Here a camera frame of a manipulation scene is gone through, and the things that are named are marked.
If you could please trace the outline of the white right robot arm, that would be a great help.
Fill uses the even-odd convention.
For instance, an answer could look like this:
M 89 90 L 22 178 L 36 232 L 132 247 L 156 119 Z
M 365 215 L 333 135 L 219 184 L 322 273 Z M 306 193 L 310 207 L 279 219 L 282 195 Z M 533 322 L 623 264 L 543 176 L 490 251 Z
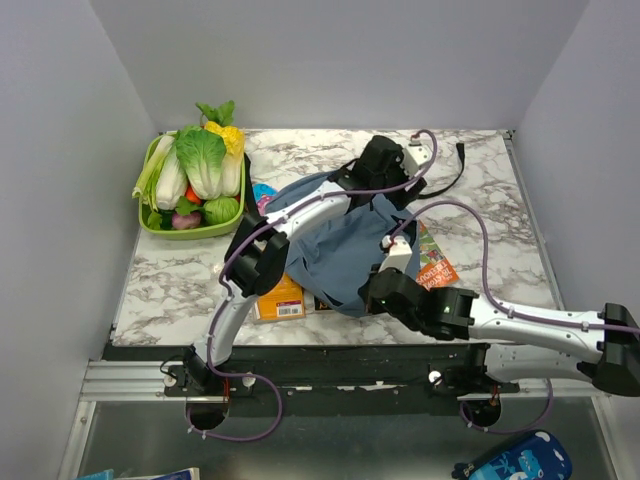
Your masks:
M 491 342 L 484 358 L 460 367 L 471 391 L 494 381 L 560 378 L 607 394 L 639 394 L 639 326 L 622 305 L 569 312 L 508 304 L 467 289 L 428 290 L 395 268 L 371 274 L 358 294 L 370 312 L 387 313 L 411 331 L 441 341 Z

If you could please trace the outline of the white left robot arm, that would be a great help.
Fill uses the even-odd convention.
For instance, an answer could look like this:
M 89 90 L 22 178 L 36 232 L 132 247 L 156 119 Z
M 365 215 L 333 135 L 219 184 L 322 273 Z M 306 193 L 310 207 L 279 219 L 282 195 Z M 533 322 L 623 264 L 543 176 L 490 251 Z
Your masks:
M 200 395 L 223 392 L 233 376 L 220 367 L 240 327 L 284 275 L 352 316 L 402 314 L 410 291 L 423 289 L 416 238 L 401 224 L 415 225 L 406 208 L 432 162 L 375 135 L 346 165 L 285 187 L 266 214 L 249 211 L 225 254 L 209 330 L 183 362 L 188 384 Z

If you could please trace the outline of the blue student backpack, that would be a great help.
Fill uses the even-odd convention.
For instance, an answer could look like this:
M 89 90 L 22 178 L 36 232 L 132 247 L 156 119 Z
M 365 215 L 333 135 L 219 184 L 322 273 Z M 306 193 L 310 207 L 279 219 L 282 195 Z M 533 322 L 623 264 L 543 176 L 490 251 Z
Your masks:
M 265 213 L 293 205 L 328 177 L 329 174 L 320 173 L 288 185 L 267 204 Z M 284 274 L 299 284 L 304 293 L 329 302 L 343 315 L 368 315 L 356 287 L 365 283 L 368 272 L 365 267 L 383 261 L 383 251 L 376 240 L 390 235 L 409 213 L 396 210 L 385 197 L 377 195 L 372 206 L 361 207 L 304 233 L 290 247 Z M 412 248 L 407 272 L 416 277 L 421 269 L 418 222 L 413 220 L 403 232 Z

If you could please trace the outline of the orange treehouse story book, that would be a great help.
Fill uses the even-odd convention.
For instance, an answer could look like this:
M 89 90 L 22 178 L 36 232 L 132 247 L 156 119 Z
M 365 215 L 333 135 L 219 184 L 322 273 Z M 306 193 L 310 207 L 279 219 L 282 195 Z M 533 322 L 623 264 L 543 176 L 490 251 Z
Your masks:
M 459 276 L 423 222 L 418 222 L 420 243 L 420 265 L 416 281 L 427 290 L 448 287 L 459 280 Z

